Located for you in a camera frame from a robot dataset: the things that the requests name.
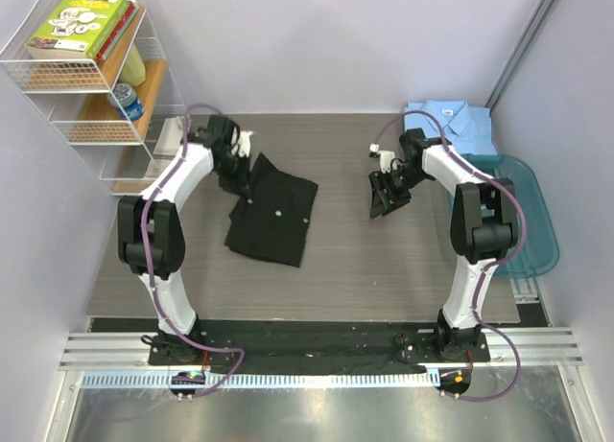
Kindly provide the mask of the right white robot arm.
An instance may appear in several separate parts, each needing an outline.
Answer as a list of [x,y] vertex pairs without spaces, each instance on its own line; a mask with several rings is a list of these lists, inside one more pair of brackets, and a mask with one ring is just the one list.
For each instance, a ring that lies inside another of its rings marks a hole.
[[495,270],[519,240],[515,186],[473,167],[446,138],[429,138],[420,128],[399,138],[403,157],[376,143],[369,154],[379,162],[368,176],[369,215],[384,217],[410,203],[419,183],[438,182],[453,199],[449,239],[457,255],[449,296],[437,314],[428,345],[447,361],[479,347],[482,310]]

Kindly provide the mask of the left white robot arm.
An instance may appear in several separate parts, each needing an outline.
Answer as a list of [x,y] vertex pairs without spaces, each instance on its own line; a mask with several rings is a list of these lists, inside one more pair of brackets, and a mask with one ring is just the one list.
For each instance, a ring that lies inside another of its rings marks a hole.
[[237,196],[248,194],[252,131],[215,114],[206,126],[182,125],[177,153],[162,173],[117,207],[118,256],[147,289],[157,315],[157,332],[143,336],[153,364],[192,364],[209,352],[191,306],[181,268],[186,243],[180,212],[196,187],[215,174]]

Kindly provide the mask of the black long sleeve shirt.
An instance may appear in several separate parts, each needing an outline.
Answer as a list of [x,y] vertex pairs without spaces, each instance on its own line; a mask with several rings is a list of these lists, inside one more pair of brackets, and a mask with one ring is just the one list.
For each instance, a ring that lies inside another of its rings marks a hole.
[[229,214],[224,244],[254,260],[300,267],[319,185],[279,170],[261,153],[249,187],[250,197]]

